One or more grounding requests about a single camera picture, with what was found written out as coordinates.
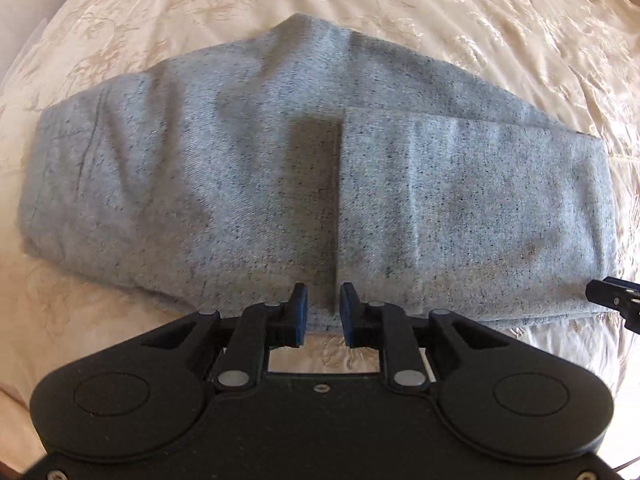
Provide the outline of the grey speckled pants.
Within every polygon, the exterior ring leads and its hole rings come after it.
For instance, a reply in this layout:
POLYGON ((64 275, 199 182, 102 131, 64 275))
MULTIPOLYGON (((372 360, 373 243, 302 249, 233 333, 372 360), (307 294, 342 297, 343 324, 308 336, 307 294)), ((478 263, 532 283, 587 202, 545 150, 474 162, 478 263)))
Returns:
POLYGON ((488 323, 593 312, 616 270, 604 143, 449 63, 295 14, 44 110, 26 249, 232 314, 308 286, 488 323))

